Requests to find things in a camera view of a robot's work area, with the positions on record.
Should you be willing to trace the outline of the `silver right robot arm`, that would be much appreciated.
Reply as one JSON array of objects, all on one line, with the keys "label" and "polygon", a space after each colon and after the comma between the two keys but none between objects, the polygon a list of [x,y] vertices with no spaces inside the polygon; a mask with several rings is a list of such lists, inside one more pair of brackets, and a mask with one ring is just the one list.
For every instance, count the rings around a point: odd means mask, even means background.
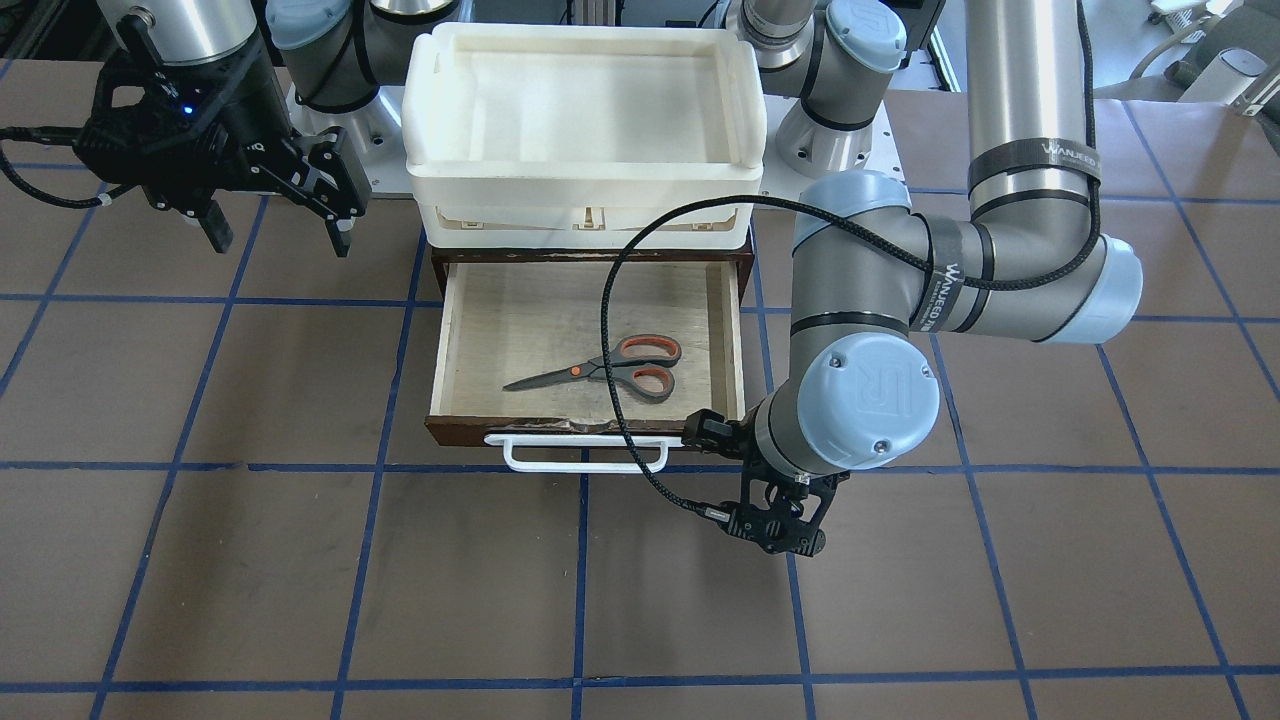
[{"label": "silver right robot arm", "polygon": [[335,255],[369,206],[367,164],[401,141],[388,90],[461,1],[102,1],[120,50],[73,141],[101,181],[140,187],[224,252],[219,191],[274,193],[324,220]]}]

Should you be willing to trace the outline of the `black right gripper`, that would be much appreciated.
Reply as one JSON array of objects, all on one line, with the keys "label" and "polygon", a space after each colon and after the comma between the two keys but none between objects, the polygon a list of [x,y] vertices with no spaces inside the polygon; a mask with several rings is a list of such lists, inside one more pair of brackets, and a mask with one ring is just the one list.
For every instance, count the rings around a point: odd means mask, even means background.
[{"label": "black right gripper", "polygon": [[[212,250],[234,243],[215,190],[280,193],[325,220],[338,258],[372,186],[344,128],[293,137],[264,50],[193,65],[143,67],[115,51],[99,73],[76,155],[101,181],[191,209]],[[262,172],[256,168],[262,165]]]}]

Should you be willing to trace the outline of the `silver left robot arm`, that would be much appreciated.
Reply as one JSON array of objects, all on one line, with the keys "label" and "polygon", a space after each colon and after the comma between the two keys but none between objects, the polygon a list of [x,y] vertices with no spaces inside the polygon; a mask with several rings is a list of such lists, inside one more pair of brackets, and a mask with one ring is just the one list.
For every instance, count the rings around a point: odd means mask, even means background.
[{"label": "silver left robot arm", "polygon": [[817,181],[795,225],[788,379],[740,421],[686,421],[687,445],[742,462],[736,500],[686,509],[767,552],[819,552],[837,484],[931,433],[940,383],[913,332],[1097,345],[1140,301],[1140,260],[1100,229],[1082,4],[972,1],[966,22],[970,219],[914,213],[881,173]]}]

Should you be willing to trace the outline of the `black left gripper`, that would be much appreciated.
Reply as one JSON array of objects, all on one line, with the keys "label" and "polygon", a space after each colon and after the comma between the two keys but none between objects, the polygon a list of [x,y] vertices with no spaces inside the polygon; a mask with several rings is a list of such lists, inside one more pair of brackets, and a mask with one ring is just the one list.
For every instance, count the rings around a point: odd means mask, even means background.
[{"label": "black left gripper", "polygon": [[682,442],[742,462],[739,500],[694,502],[692,511],[728,536],[751,541],[767,553],[813,557],[826,547],[820,521],[849,471],[827,477],[787,475],[764,459],[750,427],[703,409],[687,416]]}]

